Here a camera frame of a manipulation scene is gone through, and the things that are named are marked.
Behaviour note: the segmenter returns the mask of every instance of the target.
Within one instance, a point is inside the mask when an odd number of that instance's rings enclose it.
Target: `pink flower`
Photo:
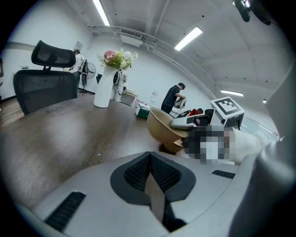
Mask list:
[[[115,56],[115,51],[113,51],[113,50],[107,50],[104,53],[104,58],[108,59],[108,60],[114,58],[114,56]]]

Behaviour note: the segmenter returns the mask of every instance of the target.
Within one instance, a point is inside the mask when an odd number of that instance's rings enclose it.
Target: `white ceiling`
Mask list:
[[[198,26],[203,34],[181,53],[198,64],[217,88],[242,92],[248,99],[269,98],[294,58],[277,25],[261,23],[252,12],[250,22],[244,22],[232,0],[101,2],[112,26],[144,32],[173,47]],[[86,26],[103,25],[92,0],[68,3]]]

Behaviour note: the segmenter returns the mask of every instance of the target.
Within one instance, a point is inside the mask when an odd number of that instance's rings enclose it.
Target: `white vase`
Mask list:
[[[109,105],[113,78],[116,70],[110,66],[104,66],[103,75],[98,83],[96,94],[94,96],[93,104],[96,107],[107,108]]]

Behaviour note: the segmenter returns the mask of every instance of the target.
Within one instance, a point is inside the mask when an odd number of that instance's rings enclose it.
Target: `black shirt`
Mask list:
[[[174,103],[177,99],[175,94],[177,94],[179,92],[180,92],[180,88],[178,86],[173,86],[172,88],[170,88],[166,94],[165,99],[162,102],[162,105],[168,106],[168,107],[173,107]]]

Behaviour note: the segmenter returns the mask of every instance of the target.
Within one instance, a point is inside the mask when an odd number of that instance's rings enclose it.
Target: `stand fan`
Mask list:
[[[84,87],[86,87],[87,85],[87,80],[93,78],[95,74],[96,74],[96,67],[91,62],[87,62],[81,74],[80,83],[83,86],[83,90],[80,90],[81,93],[87,93],[84,90]]]

